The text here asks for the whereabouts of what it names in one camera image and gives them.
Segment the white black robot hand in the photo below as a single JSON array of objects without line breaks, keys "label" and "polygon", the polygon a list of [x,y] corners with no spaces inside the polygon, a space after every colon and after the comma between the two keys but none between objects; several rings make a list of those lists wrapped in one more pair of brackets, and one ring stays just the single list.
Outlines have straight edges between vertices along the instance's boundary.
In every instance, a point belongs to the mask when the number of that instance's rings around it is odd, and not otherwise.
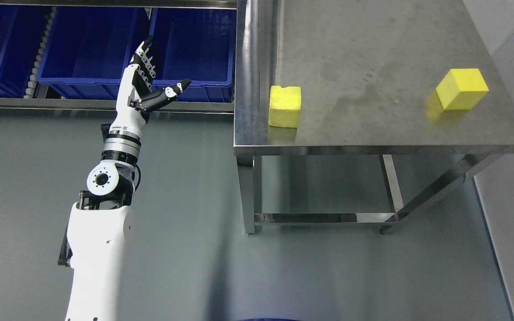
[{"label": "white black robot hand", "polygon": [[149,35],[134,51],[130,63],[123,71],[116,98],[116,118],[110,125],[110,134],[141,136],[141,128],[149,121],[153,112],[175,102],[191,84],[191,79],[182,79],[174,85],[153,89],[157,75],[157,58],[153,37]]}]

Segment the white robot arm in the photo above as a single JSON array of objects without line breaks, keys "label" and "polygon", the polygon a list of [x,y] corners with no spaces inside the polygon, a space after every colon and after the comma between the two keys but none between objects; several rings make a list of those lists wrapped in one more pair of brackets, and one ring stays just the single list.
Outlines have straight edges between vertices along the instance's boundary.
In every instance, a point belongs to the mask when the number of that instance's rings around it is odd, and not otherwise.
[{"label": "white robot arm", "polygon": [[131,201],[141,129],[113,123],[101,130],[101,160],[71,208],[58,261],[74,271],[66,321],[120,319],[124,259],[134,232]]}]

